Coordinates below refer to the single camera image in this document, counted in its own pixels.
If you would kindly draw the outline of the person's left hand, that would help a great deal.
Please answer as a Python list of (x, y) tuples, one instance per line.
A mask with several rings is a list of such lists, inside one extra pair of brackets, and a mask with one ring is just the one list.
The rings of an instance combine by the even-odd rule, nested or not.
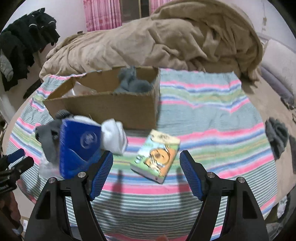
[(1, 211), (12, 223), (13, 231), (17, 235), (21, 235), (23, 227), (21, 225), (21, 214), (18, 209), (18, 203), (16, 202), (14, 193), (8, 192), (1, 196)]

